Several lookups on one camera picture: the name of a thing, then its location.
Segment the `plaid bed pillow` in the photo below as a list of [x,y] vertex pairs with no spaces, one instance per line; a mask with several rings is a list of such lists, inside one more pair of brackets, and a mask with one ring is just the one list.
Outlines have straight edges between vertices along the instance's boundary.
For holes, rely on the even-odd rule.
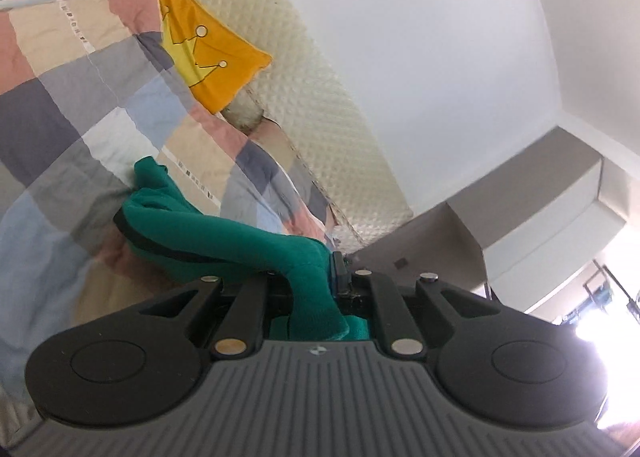
[[264,110],[255,96],[246,88],[239,91],[221,110],[222,117],[245,135],[250,135],[262,122]]

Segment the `green sweatshirt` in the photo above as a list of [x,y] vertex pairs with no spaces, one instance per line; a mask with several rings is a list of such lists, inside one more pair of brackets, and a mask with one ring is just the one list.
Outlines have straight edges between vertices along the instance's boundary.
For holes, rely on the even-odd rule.
[[330,290],[332,252],[320,241],[206,215],[184,198],[153,158],[134,164],[134,192],[114,223],[134,252],[181,284],[203,276],[240,281],[259,272],[288,281],[291,313],[271,321],[269,336],[288,341],[362,341],[368,322],[345,315]]

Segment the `grey wardrobe cabinet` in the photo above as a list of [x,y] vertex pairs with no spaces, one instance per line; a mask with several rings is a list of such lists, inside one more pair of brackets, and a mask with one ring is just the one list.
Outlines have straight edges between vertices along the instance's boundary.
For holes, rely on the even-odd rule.
[[410,287],[423,273],[531,312],[624,227],[600,198],[605,159],[554,128],[480,180],[352,256]]

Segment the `patchwork plaid duvet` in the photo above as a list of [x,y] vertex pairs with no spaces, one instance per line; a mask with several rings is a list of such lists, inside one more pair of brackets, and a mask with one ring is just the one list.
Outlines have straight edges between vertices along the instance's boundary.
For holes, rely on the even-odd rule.
[[1,5],[1,437],[34,417],[24,368],[68,327],[171,280],[113,222],[134,165],[166,166],[201,212],[329,241],[334,217],[283,163],[192,96],[157,0]]

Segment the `cream quilted headboard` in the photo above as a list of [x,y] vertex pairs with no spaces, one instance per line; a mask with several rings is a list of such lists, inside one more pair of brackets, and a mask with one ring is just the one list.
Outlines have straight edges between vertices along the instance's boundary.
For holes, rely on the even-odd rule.
[[270,53],[243,88],[244,102],[280,126],[337,224],[337,246],[355,252],[413,216],[366,119],[324,58],[291,0],[197,0]]

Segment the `yellow crown pillow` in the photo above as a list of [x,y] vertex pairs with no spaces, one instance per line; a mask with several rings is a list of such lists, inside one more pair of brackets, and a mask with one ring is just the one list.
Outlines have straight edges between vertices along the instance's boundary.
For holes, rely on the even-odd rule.
[[228,29],[195,0],[158,0],[162,44],[193,97],[224,110],[272,57]]

